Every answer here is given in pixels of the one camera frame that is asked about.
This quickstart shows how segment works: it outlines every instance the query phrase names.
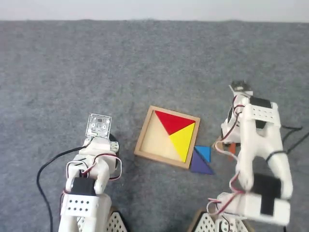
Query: wire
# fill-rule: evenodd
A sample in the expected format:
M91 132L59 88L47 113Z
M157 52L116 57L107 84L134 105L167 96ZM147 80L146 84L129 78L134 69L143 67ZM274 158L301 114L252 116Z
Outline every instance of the wire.
M228 185L229 185L230 189L231 189L234 193L241 193L241 194L243 194L243 193L245 193L243 190L239 190L239 189L237 189L237 188L235 188L235 187L233 186L233 183L237 180L238 175L239 175L239 172L237 172L237 173L230 179Z
M233 124L233 126L231 127L231 129L225 134L225 136L217 141L214 145L215 149L219 152L219 153L222 153L222 154L225 154L227 156L231 156L233 157L236 161L238 160L237 156L235 156L235 154L233 154L232 152L229 152L229 151L225 151L225 150L221 150L218 148L218 143L223 143L224 140L230 135L230 133L233 131L233 129L235 128L236 124L237 124L237 121L238 121L238 117L239 117L239 114L236 115L236 119L235 119L235 122Z
M99 157L113 157L115 158L116 160L118 160L120 162L120 174L116 177L110 177L109 180L118 180L120 177L121 177L121 174L122 174L122 161L119 157L117 157L116 155L114 154L110 154L110 153L103 153L103 154L99 154L97 156L95 156L94 160L93 160L93 163L92 163L92 166L90 166L89 168L87 168L84 172L82 172L82 174L87 174L91 171L91 169L93 169L93 167L96 165L96 159L99 158Z
M46 168L49 164L51 164L52 162L54 162L56 159L58 159L59 157L62 157L62 156L64 156L64 155L66 155L66 154L69 154L69 153L72 153L72 152L75 152L75 151L79 151L79 150L81 150L81 149L84 149L84 148L86 148L90 143L91 143L91 141L93 140L93 138L90 140L90 142L87 144L87 145L85 145L85 146L80 146L80 147L77 147L77 148L74 148L74 149L71 149L71 150L68 150L68 151L65 151L65 152L62 152L62 153L60 153L60 154L58 154L58 155L56 155L55 157L53 157L51 160L49 160L47 163L45 163L40 169L39 169L39 171L38 171L38 173L37 173L37 180L36 180L36 183L37 183L37 187L38 187L38 189L39 189L39 192L40 192L40 194L42 195L42 197L43 197L43 199L44 199L44 201L45 201L45 203L46 203L46 206L47 206L47 210L48 210L48 214L49 214L49 223L50 223L50 232L53 232L53 213L52 213L52 209L51 209L51 207L50 207L50 204L49 204L49 202L48 202L48 199L47 199L47 197L46 197L46 195L45 195L45 193L44 193L44 191L43 191L43 189L42 189L42 187L41 187L41 184L40 184L40 176L41 176L41 173L42 173L42 171L44 170L44 168Z
M239 192L235 192L235 193L230 197L230 199L229 199L218 211L216 211L216 212L214 212L214 213L210 213L210 212L209 212L209 206L210 206L212 203L217 204L217 203L221 203L221 202L219 202L218 200L209 201L208 204L207 204L207 206L206 206L207 213L209 213L210 216L221 214L221 213L228 207L228 205L232 202L232 200L233 200L237 195L239 195L239 194L240 194Z
M66 177L67 177L67 179L69 178L69 165L70 164L72 164L72 163L77 163L75 166L78 166L78 165L80 165L80 164L83 164L85 167L86 167L86 169L88 168L88 165L84 162L84 161L82 161L82 160L72 160L72 161L70 161L70 162L68 162L67 163L67 166L66 166Z
M227 231L228 232L230 232L230 222L224 217L224 216L222 216L225 220L226 220L226 222L228 223L228 229L227 229Z
M298 145L300 145L307 137L309 136L309 132L301 137L295 144L293 144L289 149L286 150L286 153L289 154L293 151Z
M287 140L287 138L288 138L291 134L293 134L293 133L296 132L296 131L300 131L300 130L303 129L303 127L287 127L287 126L285 126L285 125L282 125L282 127L285 128L285 129L289 129L289 130L290 130L290 131L287 132L287 134L283 137L283 139L282 139L282 145L284 145L285 141Z
M301 130L303 129L303 127L289 127L289 126L285 126L285 125L281 125L282 128L285 128L285 129L290 129L290 130Z

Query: blue triangle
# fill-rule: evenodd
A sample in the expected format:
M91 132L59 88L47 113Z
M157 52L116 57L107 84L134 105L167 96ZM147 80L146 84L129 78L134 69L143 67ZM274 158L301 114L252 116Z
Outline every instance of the blue triangle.
M190 170L193 173L214 174L213 170L205 163L205 161L195 150L193 150Z
M211 162L211 148L209 146L195 146L194 148L205 161Z

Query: perforated plate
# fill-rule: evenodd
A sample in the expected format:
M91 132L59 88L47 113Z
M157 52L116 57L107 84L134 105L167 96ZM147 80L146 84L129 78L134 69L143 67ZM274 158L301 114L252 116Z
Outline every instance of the perforated plate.
M208 213L204 213L194 232L215 232L215 224Z
M226 219L228 220L228 222L224 218L216 220L216 232L219 232L220 228L223 232L238 232L235 219L232 218L226 218Z
M241 220L236 220L236 226L238 232L249 232Z
M61 215L95 217L99 197L65 194Z
M224 218L220 218L216 220L216 232L248 232L246 226L243 224L241 220L237 220L235 218L226 218L228 222Z
M249 104L245 107L245 110L248 110L246 112L246 117L248 119L253 118L255 120L261 120L274 123L275 125L280 125L280 117L277 109Z
M127 232L126 226L118 212L113 212L107 222L107 232Z

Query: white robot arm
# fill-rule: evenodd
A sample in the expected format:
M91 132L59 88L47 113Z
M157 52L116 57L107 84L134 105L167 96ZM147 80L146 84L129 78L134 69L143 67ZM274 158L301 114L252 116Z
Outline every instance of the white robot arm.
M59 232L102 232L110 213L111 199L104 194L107 182L121 175L119 144L110 141L109 116L90 114L86 148L67 164ZM110 178L120 165L120 174Z
M244 82L233 82L233 105L221 125L222 142L239 143L236 175L245 192L222 193L218 212L232 213L257 221L287 225L293 192L292 177L280 135L278 106L256 98ZM266 160L274 177L253 173L253 160Z

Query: tangram piece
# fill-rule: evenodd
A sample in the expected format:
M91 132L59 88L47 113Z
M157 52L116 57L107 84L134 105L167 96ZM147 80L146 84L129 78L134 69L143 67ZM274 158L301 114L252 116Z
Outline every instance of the tangram piece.
M199 154L195 150L193 151L190 170L193 173L203 173L209 175L214 174L212 169L206 164L206 162L199 156Z
M172 114L167 114L158 110L156 110L155 113L159 117L160 121L162 122L165 130L169 135L189 126L192 123L195 123L194 120Z
M194 149L205 160L205 162L211 162L211 148L209 146L195 146Z
M187 159L187 154L191 142L192 133L194 130L195 123L171 134L169 138L172 140L176 151L178 152L182 162L185 162Z

